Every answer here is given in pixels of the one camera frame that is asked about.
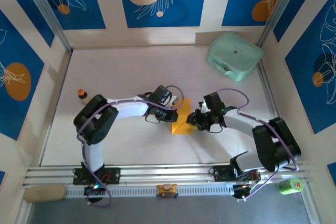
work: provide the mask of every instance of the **yellow block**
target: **yellow block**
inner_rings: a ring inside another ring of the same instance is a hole
[[[191,134],[192,128],[190,124],[187,124],[187,117],[191,114],[191,102],[190,98],[185,98],[181,107],[177,109],[178,118],[177,121],[172,123],[172,134]]]

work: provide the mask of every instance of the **small orange object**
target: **small orange object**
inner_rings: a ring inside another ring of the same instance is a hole
[[[77,91],[77,93],[78,93],[78,95],[84,95],[84,90],[83,89],[79,89],[78,91]]]
[[[84,104],[88,104],[91,100],[90,97],[88,97],[87,92],[84,91],[84,89],[77,90],[78,98],[82,101]]]
[[[157,194],[157,198],[175,198],[179,195],[176,192],[177,184],[164,184],[164,185],[157,185],[156,186],[159,189],[159,194]]]
[[[70,14],[71,10],[69,8],[69,6],[64,5],[64,4],[60,4],[59,6],[57,6],[57,9],[60,13],[62,13],[63,15],[68,15]]]

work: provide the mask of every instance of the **gray floor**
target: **gray floor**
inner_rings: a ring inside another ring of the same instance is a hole
[[[28,223],[308,224],[310,221],[300,194],[282,195],[271,184],[247,202],[237,202],[231,196],[114,198],[109,208],[97,209],[88,206],[84,199],[65,199],[34,204]]]

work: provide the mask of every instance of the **robotic arm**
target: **robotic arm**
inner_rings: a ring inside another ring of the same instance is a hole
[[[187,123],[197,127],[198,130],[210,131],[213,124],[219,124],[222,127],[236,129],[254,139],[256,152],[245,152],[230,160],[236,176],[260,168],[275,172],[291,162],[284,146],[264,123],[258,122],[251,115],[240,113],[236,107],[225,107],[217,92],[204,96],[199,107],[200,109],[196,109],[187,118]],[[274,118],[265,122],[273,127],[297,160],[301,156],[301,150],[285,121]]]
[[[176,122],[178,114],[171,106],[177,100],[164,86],[154,92],[137,95],[131,99],[111,100],[102,95],[95,95],[74,119],[74,125],[84,147],[81,169],[75,169],[75,185],[94,185],[97,178],[106,174],[117,174],[113,168],[105,168],[102,159],[102,140],[107,136],[115,120],[130,116],[154,116],[159,122]],[[118,178],[110,177],[107,181],[118,183]]]
[[[112,171],[118,168],[105,168],[102,160],[102,140],[114,121],[129,116],[147,118],[151,115],[159,122],[176,122],[177,108],[171,108],[176,99],[177,97],[172,96],[164,86],[159,86],[153,93],[126,100],[105,99],[102,95],[93,97],[73,121],[78,138],[84,145],[82,169],[75,169],[73,183],[91,185],[86,189],[92,191],[97,181],[102,182],[107,174],[114,172],[115,184],[118,184],[120,169]],[[298,144],[281,118],[262,121],[239,112],[236,107],[225,107],[217,92],[204,96],[199,107],[200,109],[196,109],[187,117],[188,124],[200,131],[210,131],[213,124],[219,124],[221,127],[236,129],[251,136],[256,144],[256,152],[241,153],[233,157],[228,166],[214,166],[217,182],[235,181],[241,178],[241,175],[260,168],[276,172],[301,156]],[[110,177],[106,179],[106,184],[107,182],[113,184]],[[237,198],[248,195],[250,190],[251,188],[248,191],[244,190]]]

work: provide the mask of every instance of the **small bottle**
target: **small bottle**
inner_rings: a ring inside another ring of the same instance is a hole
[[[79,99],[82,101],[84,104],[88,104],[89,101],[91,100],[90,97],[88,97],[87,92],[85,92],[83,89],[79,89],[77,91]]]
[[[302,191],[304,183],[299,178],[291,178],[281,181],[278,184],[278,189],[282,194],[292,194]]]

